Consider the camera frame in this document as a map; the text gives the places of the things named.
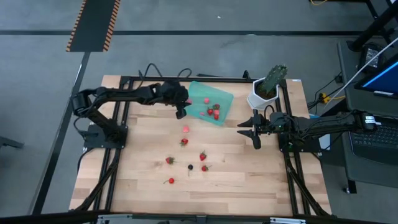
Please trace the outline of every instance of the laptop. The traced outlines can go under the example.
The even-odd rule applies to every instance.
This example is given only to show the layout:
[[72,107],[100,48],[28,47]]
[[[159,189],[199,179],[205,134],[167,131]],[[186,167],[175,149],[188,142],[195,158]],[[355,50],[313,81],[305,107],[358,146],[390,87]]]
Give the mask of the laptop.
[[[380,97],[396,98],[398,101],[398,54],[390,58],[378,72],[359,81],[355,88],[372,91]],[[398,118],[375,114],[373,122],[377,124],[375,133],[349,134],[353,154],[374,162],[398,166]]]

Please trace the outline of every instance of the monitor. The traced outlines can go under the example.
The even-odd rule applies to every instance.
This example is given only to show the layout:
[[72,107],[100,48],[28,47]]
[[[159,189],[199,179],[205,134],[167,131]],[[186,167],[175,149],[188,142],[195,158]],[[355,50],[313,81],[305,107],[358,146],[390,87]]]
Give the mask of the monitor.
[[360,89],[385,95],[398,95],[398,59],[391,58],[376,73],[361,80],[357,85]]

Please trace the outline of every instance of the black mat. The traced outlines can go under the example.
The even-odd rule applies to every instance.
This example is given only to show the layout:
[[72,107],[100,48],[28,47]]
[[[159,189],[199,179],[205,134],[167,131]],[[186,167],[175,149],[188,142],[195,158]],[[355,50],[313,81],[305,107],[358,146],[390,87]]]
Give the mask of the black mat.
[[120,0],[84,0],[73,26],[67,52],[106,52]]

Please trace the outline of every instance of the gray carpet floor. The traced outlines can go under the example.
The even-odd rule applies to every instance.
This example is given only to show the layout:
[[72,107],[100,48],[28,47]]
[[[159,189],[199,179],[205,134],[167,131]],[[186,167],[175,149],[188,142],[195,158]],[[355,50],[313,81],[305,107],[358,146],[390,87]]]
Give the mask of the gray carpet floor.
[[[0,0],[0,29],[71,29],[80,4],[80,0]],[[386,8],[384,1],[374,4],[380,13]],[[372,21],[367,6],[355,2],[316,7],[307,0],[125,0],[116,30],[361,31]],[[25,142],[20,150],[0,149],[0,217],[29,212],[83,56],[66,53],[68,38],[0,35],[0,136]],[[312,101],[314,93],[340,72],[336,44],[349,39],[114,36],[109,52],[90,55],[81,89],[99,86],[103,75],[137,75],[150,62],[167,75],[190,67],[194,73],[222,77],[241,77],[244,70],[263,77],[275,64],[284,63],[287,78],[302,79],[307,101]],[[332,83],[325,92],[337,87]],[[68,210],[82,144],[70,125],[44,213]],[[333,214],[398,223],[398,189],[359,183],[358,194],[347,195],[341,190],[346,184],[342,167],[324,166],[324,178]]]

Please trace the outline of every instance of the laptop screen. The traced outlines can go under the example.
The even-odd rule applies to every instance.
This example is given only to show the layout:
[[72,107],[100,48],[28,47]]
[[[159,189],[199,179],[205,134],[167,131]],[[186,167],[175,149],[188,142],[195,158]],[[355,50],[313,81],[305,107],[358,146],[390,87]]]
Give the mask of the laptop screen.
[[398,94],[398,62],[363,84],[363,88]]

